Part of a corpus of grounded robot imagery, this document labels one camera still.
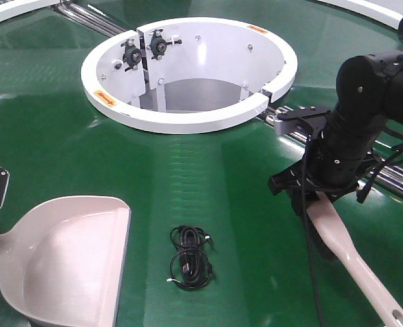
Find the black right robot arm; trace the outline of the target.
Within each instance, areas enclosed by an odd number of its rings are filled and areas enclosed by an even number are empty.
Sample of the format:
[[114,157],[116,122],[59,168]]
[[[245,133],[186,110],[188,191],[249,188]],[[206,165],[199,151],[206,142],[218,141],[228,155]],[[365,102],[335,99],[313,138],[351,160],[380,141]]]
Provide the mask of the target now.
[[309,140],[301,160],[269,177],[276,195],[286,190],[301,213],[301,197],[326,193],[331,201],[353,192],[368,172],[394,161],[372,153],[389,120],[403,125],[403,52],[361,55],[346,60],[336,78],[338,102],[291,110],[272,118],[278,134],[303,131]]

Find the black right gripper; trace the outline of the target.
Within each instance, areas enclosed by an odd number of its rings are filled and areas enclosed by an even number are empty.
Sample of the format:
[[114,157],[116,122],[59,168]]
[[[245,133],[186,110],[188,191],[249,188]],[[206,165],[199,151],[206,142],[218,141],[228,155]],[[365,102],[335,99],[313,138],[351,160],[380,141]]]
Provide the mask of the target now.
[[268,187],[273,195],[286,191],[291,198],[293,210],[297,215],[301,215],[304,206],[317,201],[317,191],[325,193],[331,202],[335,202],[342,196],[355,191],[358,188],[358,180],[371,169],[371,163],[361,163],[358,168],[294,163],[280,173],[271,175]]

